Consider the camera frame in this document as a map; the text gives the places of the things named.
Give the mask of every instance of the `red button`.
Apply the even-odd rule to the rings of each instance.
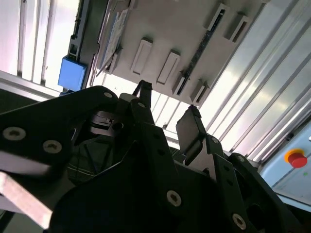
[[[288,162],[294,168],[301,168],[307,164],[308,159],[301,153],[293,153],[288,157]]]

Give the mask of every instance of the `blue electrical box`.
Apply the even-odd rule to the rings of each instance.
[[[86,66],[64,57],[60,68],[58,85],[72,91],[79,91],[82,87]]]

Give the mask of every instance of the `black cable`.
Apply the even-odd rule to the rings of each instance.
[[[92,170],[92,172],[95,175],[98,174],[98,170],[96,168],[95,162],[94,162],[91,154],[89,153],[89,150],[87,148],[87,144],[84,144],[84,149],[86,150],[86,155],[87,155],[87,161],[88,161],[89,168]]]
[[[107,148],[107,150],[106,150],[106,155],[105,155],[105,157],[104,157],[104,160],[103,160],[103,163],[102,163],[101,171],[100,171],[100,172],[102,172],[102,171],[105,169],[105,167],[107,166],[107,162],[108,162],[108,158],[109,158],[109,156],[110,156],[110,152],[111,152],[111,150],[112,150],[112,146],[113,146],[112,143],[111,143],[110,145],[108,145],[108,148]]]
[[[80,157],[81,157],[81,153],[80,153],[80,147],[79,147],[79,150],[78,150],[78,161],[77,161],[77,169],[76,169],[76,174],[75,174],[75,177],[74,177],[74,180],[77,179],[77,176],[78,176],[78,170],[79,170],[79,165],[80,165]]]

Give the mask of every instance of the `emergency stop button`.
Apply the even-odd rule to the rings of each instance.
[[[294,168],[304,167],[308,162],[308,159],[305,157],[305,152],[302,149],[288,151],[284,156],[284,160],[286,163],[290,163]]]

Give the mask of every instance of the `screw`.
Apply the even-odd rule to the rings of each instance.
[[[139,102],[138,105],[139,105],[140,107],[142,107],[142,108],[145,107],[145,105],[144,105],[143,103],[141,103],[141,102]]]
[[[242,156],[238,156],[238,159],[239,159],[241,162],[245,162],[245,159],[244,159]]]
[[[216,143],[216,144],[219,143],[218,140],[217,140],[216,138],[214,138],[214,137],[212,137],[212,141],[213,141],[214,143]]]
[[[178,207],[181,205],[181,197],[174,190],[168,191],[166,194],[166,198],[169,201],[169,203],[175,207]]]
[[[20,127],[8,127],[3,130],[2,135],[10,141],[19,141],[26,137],[26,131]]]
[[[47,140],[43,143],[43,150],[50,154],[57,154],[62,150],[62,144],[55,140]]]
[[[240,215],[233,214],[232,215],[232,219],[233,219],[235,225],[237,225],[241,230],[245,230],[246,229],[246,223],[245,223],[244,219]]]
[[[105,92],[104,95],[105,95],[106,97],[108,97],[108,98],[112,98],[112,95],[111,95],[110,93],[108,93],[108,92]]]

